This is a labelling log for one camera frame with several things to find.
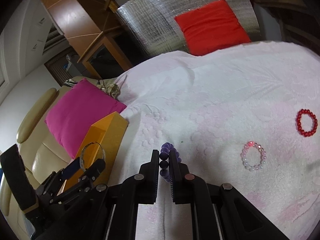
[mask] silver insulation panel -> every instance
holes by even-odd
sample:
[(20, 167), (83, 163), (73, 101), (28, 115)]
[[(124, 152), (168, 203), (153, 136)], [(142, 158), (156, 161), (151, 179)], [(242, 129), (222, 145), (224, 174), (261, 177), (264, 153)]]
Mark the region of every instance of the silver insulation panel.
[[(185, 38), (174, 17), (215, 0), (129, 0), (117, 10), (138, 44), (149, 57), (184, 50)], [(252, 41), (261, 39), (249, 0), (226, 0)]]

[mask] bracelet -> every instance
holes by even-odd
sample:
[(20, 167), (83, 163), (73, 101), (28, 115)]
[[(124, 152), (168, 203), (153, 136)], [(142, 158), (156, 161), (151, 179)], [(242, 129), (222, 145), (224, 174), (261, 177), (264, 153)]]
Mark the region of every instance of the bracelet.
[(170, 174), (168, 171), (169, 163), (166, 161), (169, 158), (169, 152), (174, 151), (177, 157), (178, 163), (181, 162), (181, 158), (179, 158), (179, 152), (177, 152), (177, 149), (174, 148), (173, 144), (166, 142), (161, 146), (161, 152), (160, 152), (160, 161), (159, 166), (161, 168), (160, 176), (164, 178), (166, 182), (170, 182)]
[[(302, 129), (301, 127), (301, 117), (303, 114), (307, 114), (309, 115), (312, 119), (313, 119), (313, 128), (311, 131), (309, 132), (306, 132)], [(297, 119), (296, 119), (296, 122), (297, 122), (297, 129), (298, 129), (298, 132), (304, 136), (304, 137), (309, 137), (309, 136), (312, 136), (316, 133), (317, 131), (317, 127), (318, 127), (318, 120), (316, 118), (316, 115), (313, 114), (312, 112), (310, 112), (309, 109), (301, 109), (299, 112), (298, 112), (298, 115), (297, 115)]]
[[(261, 161), (260, 161), (260, 164), (259, 165), (255, 165), (255, 166), (251, 166), (249, 163), (248, 163), (248, 159), (247, 159), (247, 151), (250, 147), (255, 147), (261, 154)], [(244, 148), (242, 150), (242, 153), (241, 153), (241, 157), (242, 157), (242, 161), (243, 161), (243, 165), (245, 166), (245, 168), (247, 170), (250, 170), (250, 171), (257, 171), (257, 170), (260, 170), (263, 168), (263, 165), (266, 164), (266, 152), (265, 150), (261, 147), (260, 144), (257, 144), (253, 141), (250, 141), (248, 142), (247, 144), (244, 145)]]
[(80, 154), (80, 160), (79, 160), (79, 163), (80, 163), (80, 168), (83, 172), (86, 171), (86, 168), (84, 167), (84, 160), (83, 160), (83, 155), (84, 155), (84, 152), (85, 150), (92, 144), (99, 144), (101, 150), (102, 150), (102, 158), (104, 160), (104, 162), (106, 162), (106, 151), (102, 148), (102, 146), (100, 145), (100, 143), (98, 142), (91, 142), (91, 143), (88, 143), (86, 146), (84, 146), (82, 148), (82, 151), (81, 151), (81, 154)]

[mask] magenta cushion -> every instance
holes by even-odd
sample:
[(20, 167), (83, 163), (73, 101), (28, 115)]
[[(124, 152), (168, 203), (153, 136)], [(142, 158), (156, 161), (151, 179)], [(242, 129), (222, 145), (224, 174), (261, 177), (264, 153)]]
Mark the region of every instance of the magenta cushion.
[(83, 79), (57, 102), (44, 122), (74, 159), (90, 126), (108, 114), (121, 113), (125, 108), (126, 105)]

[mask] red pillow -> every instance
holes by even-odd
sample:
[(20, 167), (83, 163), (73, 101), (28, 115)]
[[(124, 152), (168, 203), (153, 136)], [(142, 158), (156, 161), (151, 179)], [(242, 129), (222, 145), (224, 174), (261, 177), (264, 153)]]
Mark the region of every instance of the red pillow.
[(251, 42), (225, 0), (211, 2), (174, 19), (186, 38), (190, 53), (195, 56)]

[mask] orange box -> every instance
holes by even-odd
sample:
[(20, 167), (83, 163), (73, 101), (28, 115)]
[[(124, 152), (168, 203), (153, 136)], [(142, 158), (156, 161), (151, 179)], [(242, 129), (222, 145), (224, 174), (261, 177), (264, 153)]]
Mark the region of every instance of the orange box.
[[(127, 129), (128, 122), (117, 112), (107, 115), (91, 125), (85, 136), (76, 158), (80, 156), (82, 149), (88, 143), (98, 142), (106, 152), (106, 168), (94, 181), (94, 185), (107, 184), (113, 163), (116, 159), (123, 135)], [(89, 168), (98, 158), (102, 159), (102, 150), (98, 144), (90, 145), (84, 152), (84, 167)], [(63, 191), (78, 183), (78, 178), (83, 174), (79, 169), (70, 179), (66, 181)]]

